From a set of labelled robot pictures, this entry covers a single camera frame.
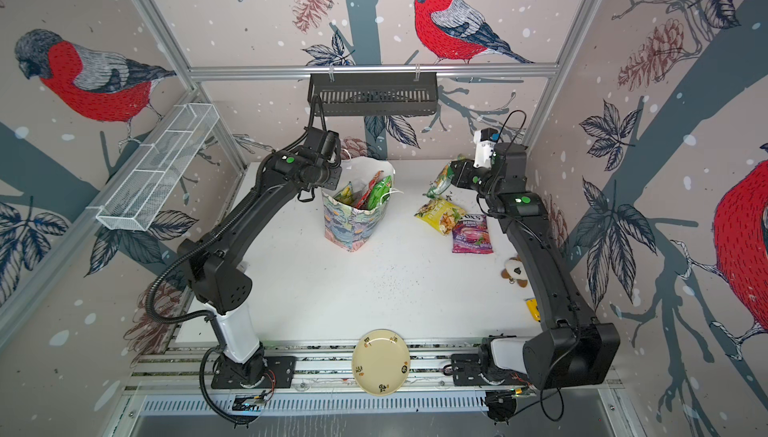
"pink and purple package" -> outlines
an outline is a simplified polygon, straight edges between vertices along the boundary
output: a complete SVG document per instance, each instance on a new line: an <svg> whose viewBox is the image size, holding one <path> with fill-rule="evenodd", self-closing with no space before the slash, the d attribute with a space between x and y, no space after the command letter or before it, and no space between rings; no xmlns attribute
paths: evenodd
<svg viewBox="0 0 768 437"><path fill-rule="evenodd" d="M453 253L493 253L483 214L466 214L453 228Z"/></svg>

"gift bag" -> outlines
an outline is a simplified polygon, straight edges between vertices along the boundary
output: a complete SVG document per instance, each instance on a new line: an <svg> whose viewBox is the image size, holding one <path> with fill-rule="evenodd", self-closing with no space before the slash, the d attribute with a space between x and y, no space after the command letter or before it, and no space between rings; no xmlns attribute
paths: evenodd
<svg viewBox="0 0 768 437"><path fill-rule="evenodd" d="M395 186L395 169L387 161L377 161L368 157L355 157L342 162L339 186L334 191L322 191L322 207L326 221L326 239L350 252L360 247L371 237L376 225L384 218L389 198L371 211L355 209L353 206L338 202L333 196L352 183L352 190L358 194L368 187L368 183L378 171L382 171L379 181L392 176L392 188Z"/></svg>

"wire basket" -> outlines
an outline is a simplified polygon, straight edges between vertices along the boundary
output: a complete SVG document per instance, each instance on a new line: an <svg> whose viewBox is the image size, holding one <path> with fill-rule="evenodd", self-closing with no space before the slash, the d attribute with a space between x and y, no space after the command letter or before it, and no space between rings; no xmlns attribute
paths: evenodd
<svg viewBox="0 0 768 437"><path fill-rule="evenodd" d="M178 106L178 114L96 218L109 229L146 231L200 150L219 114L211 104Z"/></svg>
<svg viewBox="0 0 768 437"><path fill-rule="evenodd" d="M326 116L431 116L437 112L437 73L312 74L307 101L318 94Z"/></svg>

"white mesh basket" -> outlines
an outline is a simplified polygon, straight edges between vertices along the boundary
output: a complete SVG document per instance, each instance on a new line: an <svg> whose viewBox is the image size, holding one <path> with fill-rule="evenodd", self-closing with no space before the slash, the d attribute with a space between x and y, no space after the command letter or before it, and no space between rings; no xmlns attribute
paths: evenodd
<svg viewBox="0 0 768 437"><path fill-rule="evenodd" d="M219 114L211 104L186 104L109 198L96 218L109 229L146 231L200 150Z"/></svg>

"black metal basket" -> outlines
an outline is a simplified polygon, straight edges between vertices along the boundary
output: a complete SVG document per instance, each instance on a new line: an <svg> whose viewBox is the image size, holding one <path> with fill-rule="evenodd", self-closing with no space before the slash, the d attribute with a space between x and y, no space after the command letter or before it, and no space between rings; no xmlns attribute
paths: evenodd
<svg viewBox="0 0 768 437"><path fill-rule="evenodd" d="M414 76L345 73L331 81L328 74L312 74L307 101L320 95L326 116L431 116L437 112L437 74L421 72L418 80Z"/></svg>

